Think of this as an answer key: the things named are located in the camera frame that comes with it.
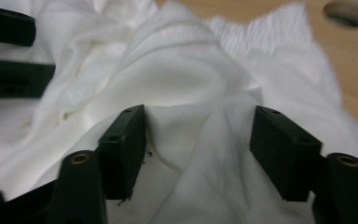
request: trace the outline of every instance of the wooden table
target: wooden table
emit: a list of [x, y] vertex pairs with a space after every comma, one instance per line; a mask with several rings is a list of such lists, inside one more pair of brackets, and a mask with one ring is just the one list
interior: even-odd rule
[[[165, 0], [157, 0], [159, 6], [164, 2]], [[202, 18], [222, 15], [230, 21], [246, 23], [293, 0], [181, 0], [180, 2]], [[339, 2], [358, 5], [358, 0]], [[328, 3], [331, 2], [308, 1], [310, 24], [315, 39], [322, 45], [337, 71], [344, 106], [358, 120], [358, 28], [338, 25], [328, 20], [324, 14], [324, 7]]]

